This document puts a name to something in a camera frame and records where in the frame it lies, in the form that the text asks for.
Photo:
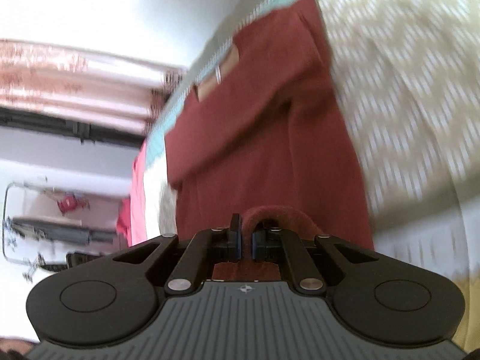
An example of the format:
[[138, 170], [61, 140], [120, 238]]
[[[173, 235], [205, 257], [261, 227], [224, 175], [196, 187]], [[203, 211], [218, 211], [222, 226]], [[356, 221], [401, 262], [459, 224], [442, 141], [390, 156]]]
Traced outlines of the pink red cloth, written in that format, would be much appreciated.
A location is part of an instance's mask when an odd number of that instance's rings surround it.
[[132, 179], [128, 197], [122, 203], [115, 230], [122, 235], [128, 246], [144, 242], [146, 235], [144, 172], [146, 169], [146, 141], [143, 142], [133, 161]]

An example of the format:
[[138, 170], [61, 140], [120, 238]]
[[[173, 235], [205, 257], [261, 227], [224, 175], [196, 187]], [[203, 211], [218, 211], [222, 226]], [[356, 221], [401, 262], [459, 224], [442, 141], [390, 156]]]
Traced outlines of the wall mirror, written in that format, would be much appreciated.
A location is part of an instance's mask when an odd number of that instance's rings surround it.
[[11, 182], [1, 192], [1, 256], [23, 267], [65, 264], [69, 253], [111, 254], [128, 246], [116, 230], [115, 195]]

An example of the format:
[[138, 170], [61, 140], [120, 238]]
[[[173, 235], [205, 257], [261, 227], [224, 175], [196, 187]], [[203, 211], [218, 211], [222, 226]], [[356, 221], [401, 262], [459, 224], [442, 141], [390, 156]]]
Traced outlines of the patterned yellow beige bedsheet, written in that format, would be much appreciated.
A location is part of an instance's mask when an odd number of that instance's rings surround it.
[[[233, 35], [295, 0], [241, 0], [203, 48], [146, 143], [142, 225], [176, 225], [165, 134], [189, 88]], [[360, 160], [377, 250], [454, 281], [466, 301], [456, 344], [479, 347], [479, 0], [317, 0], [332, 73]]]

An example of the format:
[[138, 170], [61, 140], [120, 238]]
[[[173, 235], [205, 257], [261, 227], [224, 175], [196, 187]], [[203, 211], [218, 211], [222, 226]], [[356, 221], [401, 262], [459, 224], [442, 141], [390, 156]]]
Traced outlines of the dark window frame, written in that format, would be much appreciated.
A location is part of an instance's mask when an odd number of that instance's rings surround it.
[[132, 133], [117, 131], [95, 124], [86, 124], [68, 119], [41, 115], [28, 111], [1, 108], [1, 126], [17, 128], [30, 132], [70, 137], [85, 141], [99, 142], [116, 146], [140, 148], [144, 137]]

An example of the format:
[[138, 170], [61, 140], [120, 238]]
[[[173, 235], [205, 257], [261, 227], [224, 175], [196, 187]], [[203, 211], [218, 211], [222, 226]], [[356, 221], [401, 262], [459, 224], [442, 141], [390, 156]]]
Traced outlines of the pink lace curtain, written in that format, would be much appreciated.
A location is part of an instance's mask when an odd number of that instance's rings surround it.
[[1, 40], [1, 107], [145, 136], [186, 70]]

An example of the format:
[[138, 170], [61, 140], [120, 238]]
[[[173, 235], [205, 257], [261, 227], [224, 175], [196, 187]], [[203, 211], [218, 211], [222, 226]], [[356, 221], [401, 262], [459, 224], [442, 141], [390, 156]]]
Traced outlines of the maroon red sweater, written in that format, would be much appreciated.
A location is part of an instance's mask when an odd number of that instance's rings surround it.
[[240, 214], [245, 246], [274, 219], [304, 239], [329, 233], [373, 247], [362, 172], [330, 75], [316, 0], [239, 31], [238, 61], [208, 95], [193, 88], [166, 135], [182, 240]]

